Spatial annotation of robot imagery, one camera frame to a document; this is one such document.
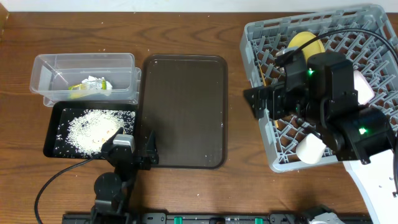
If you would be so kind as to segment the rice pile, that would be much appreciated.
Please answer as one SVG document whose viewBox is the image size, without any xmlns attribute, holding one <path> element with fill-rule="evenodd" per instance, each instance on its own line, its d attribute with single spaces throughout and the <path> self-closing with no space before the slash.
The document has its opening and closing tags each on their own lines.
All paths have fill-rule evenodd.
<svg viewBox="0 0 398 224">
<path fill-rule="evenodd" d="M 124 134 L 132 134 L 135 120 L 134 111 L 64 109 L 55 135 L 54 154 L 90 158 L 101 152 L 102 145 L 119 128 Z"/>
</svg>

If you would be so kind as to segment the white cup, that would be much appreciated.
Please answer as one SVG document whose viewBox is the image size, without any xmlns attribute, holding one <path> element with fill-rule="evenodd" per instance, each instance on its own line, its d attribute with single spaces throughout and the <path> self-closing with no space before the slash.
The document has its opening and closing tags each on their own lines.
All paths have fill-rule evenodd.
<svg viewBox="0 0 398 224">
<path fill-rule="evenodd" d="M 320 161 L 326 145 L 314 134 L 308 134 L 296 147 L 297 157 L 306 164 L 316 164 Z"/>
</svg>

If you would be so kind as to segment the white tissue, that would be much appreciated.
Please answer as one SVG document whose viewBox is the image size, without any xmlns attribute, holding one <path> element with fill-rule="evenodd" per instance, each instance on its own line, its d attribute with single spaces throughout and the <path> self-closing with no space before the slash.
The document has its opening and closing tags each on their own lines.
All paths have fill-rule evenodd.
<svg viewBox="0 0 398 224">
<path fill-rule="evenodd" d="M 87 79 L 84 79 L 80 84 L 80 90 L 89 95 L 100 93 L 109 96 L 112 89 L 112 84 L 104 77 L 96 78 L 89 76 Z"/>
</svg>

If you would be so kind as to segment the green snack wrapper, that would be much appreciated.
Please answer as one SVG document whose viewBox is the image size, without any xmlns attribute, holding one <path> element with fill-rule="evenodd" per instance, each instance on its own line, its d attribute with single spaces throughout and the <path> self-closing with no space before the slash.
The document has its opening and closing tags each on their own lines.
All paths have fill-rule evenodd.
<svg viewBox="0 0 398 224">
<path fill-rule="evenodd" d="M 70 99 L 77 99 L 84 96 L 95 94 L 98 90 L 106 90 L 107 83 L 106 80 L 93 80 L 87 81 L 78 85 L 73 85 L 68 88 L 72 91 L 70 94 Z"/>
</svg>

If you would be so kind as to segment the pink bowl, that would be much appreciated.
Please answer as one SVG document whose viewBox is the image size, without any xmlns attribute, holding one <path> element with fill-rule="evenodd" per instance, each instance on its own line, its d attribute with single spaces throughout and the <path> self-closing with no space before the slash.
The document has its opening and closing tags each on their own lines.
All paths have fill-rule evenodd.
<svg viewBox="0 0 398 224">
<path fill-rule="evenodd" d="M 354 89 L 358 92 L 358 103 L 361 105 L 366 105 L 374 98 L 373 89 L 358 70 L 354 71 Z"/>
</svg>

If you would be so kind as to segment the grey dishwasher rack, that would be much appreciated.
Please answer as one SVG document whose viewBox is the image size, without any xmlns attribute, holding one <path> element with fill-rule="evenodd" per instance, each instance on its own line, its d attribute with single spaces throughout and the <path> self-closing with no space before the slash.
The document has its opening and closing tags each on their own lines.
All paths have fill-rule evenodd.
<svg viewBox="0 0 398 224">
<path fill-rule="evenodd" d="M 267 85 L 283 81 L 284 75 L 275 67 L 277 52 L 287 49 L 290 41 L 301 32 L 314 35 L 329 31 L 355 28 L 371 30 L 383 36 L 397 51 L 397 35 L 384 9 L 376 4 L 351 6 L 292 17 L 282 17 L 245 25 L 240 43 L 247 79 L 252 88 L 263 86 L 260 65 L 265 65 Z M 375 92 L 369 106 L 380 109 L 389 118 L 397 132 L 397 64 L 390 50 L 375 37 L 359 32 L 334 34 L 321 39 L 324 49 L 346 56 L 355 70 L 360 71 Z M 276 173 L 306 169 L 337 163 L 338 160 L 326 148 L 320 162 L 306 164 L 296 156 L 295 148 L 306 137 L 303 127 L 314 125 L 297 124 L 295 116 L 273 121 L 264 115 L 259 119 L 269 167 Z"/>
</svg>

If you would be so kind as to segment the wooden chopstick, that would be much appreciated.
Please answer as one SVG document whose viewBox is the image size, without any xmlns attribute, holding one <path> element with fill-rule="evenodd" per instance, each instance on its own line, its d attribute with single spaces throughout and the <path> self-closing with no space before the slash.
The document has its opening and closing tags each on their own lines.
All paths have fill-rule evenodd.
<svg viewBox="0 0 398 224">
<path fill-rule="evenodd" d="M 267 67 L 265 65 L 260 65 L 259 66 L 259 70 L 260 70 L 260 73 L 261 73 L 262 83 L 263 83 L 264 86 L 267 86 L 267 83 L 266 83 L 266 70 L 267 70 Z"/>
</svg>

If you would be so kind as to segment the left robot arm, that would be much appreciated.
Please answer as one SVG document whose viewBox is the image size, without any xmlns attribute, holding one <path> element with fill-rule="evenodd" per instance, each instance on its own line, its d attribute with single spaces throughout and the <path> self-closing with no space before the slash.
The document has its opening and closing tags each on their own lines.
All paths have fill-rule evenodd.
<svg viewBox="0 0 398 224">
<path fill-rule="evenodd" d="M 119 128 L 101 147 L 101 156 L 113 167 L 113 172 L 101 174 L 95 181 L 95 205 L 89 222 L 139 223 L 140 215 L 128 210 L 129 199 L 139 170 L 150 170 L 159 163 L 155 132 L 151 131 L 142 156 L 135 150 L 134 136 Z"/>
</svg>

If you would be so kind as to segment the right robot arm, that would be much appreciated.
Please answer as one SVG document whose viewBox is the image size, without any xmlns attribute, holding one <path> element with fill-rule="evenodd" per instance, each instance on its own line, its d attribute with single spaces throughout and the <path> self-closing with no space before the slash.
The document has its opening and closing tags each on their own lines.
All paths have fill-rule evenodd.
<svg viewBox="0 0 398 224">
<path fill-rule="evenodd" d="M 257 119 L 294 115 L 315 130 L 297 146 L 297 157 L 318 163 L 331 149 L 357 185 L 374 223 L 397 222 L 397 134 L 379 109 L 359 101 L 353 64 L 338 52 L 305 58 L 301 51 L 276 60 L 285 80 L 244 90 Z"/>
</svg>

